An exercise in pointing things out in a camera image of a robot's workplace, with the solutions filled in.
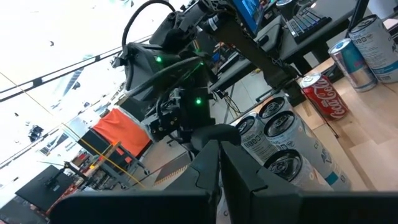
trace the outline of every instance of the red can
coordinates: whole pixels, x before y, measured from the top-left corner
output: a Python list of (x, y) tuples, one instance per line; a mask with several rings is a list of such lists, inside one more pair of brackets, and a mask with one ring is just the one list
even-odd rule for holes
[(348, 113), (346, 103), (326, 76), (320, 73), (308, 75), (302, 79), (300, 86), (327, 121), (335, 121)]

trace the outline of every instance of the keyboard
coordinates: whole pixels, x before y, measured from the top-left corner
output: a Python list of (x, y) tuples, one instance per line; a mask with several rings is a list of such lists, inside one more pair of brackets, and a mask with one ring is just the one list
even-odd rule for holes
[(286, 25), (294, 41), (299, 44), (330, 21), (330, 17), (320, 15), (312, 8), (306, 8), (298, 12)]

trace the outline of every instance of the computer monitor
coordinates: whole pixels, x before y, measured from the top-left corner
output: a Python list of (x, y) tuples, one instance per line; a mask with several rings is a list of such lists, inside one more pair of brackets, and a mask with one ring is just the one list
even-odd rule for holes
[(276, 0), (269, 0), (265, 6), (260, 4), (259, 0), (232, 0), (231, 2), (247, 32), (252, 38), (255, 38), (261, 27), (264, 14), (272, 8)]
[[(42, 211), (48, 211), (73, 183), (72, 178), (64, 173), (58, 174), (59, 172), (55, 166), (48, 166), (15, 194)], [(56, 181), (47, 186), (46, 184), (56, 176)]]

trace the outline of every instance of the green led light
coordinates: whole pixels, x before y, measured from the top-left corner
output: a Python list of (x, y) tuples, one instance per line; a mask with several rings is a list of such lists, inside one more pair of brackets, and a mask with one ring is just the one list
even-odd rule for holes
[(197, 105), (201, 105), (201, 98), (197, 98), (197, 99), (195, 100), (195, 103), (196, 103)]
[(156, 62), (159, 62), (159, 63), (162, 62), (162, 58), (161, 57), (156, 57), (155, 60), (156, 60)]

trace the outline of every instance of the can lid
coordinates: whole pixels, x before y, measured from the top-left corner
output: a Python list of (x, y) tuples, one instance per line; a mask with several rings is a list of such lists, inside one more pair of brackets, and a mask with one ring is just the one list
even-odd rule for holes
[(301, 88), (306, 88), (315, 84), (322, 77), (321, 73), (307, 75), (300, 82)]
[(352, 40), (350, 38), (345, 38), (339, 42), (337, 42), (334, 46), (332, 46), (328, 53), (329, 54), (335, 54), (337, 52), (340, 52), (343, 50)]
[(266, 161), (264, 167), (290, 182), (300, 173), (302, 165), (300, 153), (294, 149), (288, 149), (273, 154)]
[(294, 122), (295, 115), (291, 111), (282, 111), (271, 118), (264, 128), (264, 134), (274, 137), (284, 133)]
[(276, 6), (284, 6), (284, 5), (286, 5), (286, 4), (289, 4), (289, 3), (291, 3), (293, 0), (278, 0), (277, 2), (276, 2)]
[(243, 118), (236, 126), (240, 134), (244, 134), (253, 127), (256, 118), (254, 116), (247, 116)]
[(368, 25), (372, 24), (377, 19), (377, 15), (370, 15), (366, 16), (351, 29), (349, 30), (350, 33), (355, 33), (361, 31), (362, 29), (366, 28)]
[(276, 97), (268, 101), (260, 110), (260, 118), (270, 118), (274, 116), (285, 105), (285, 98)]

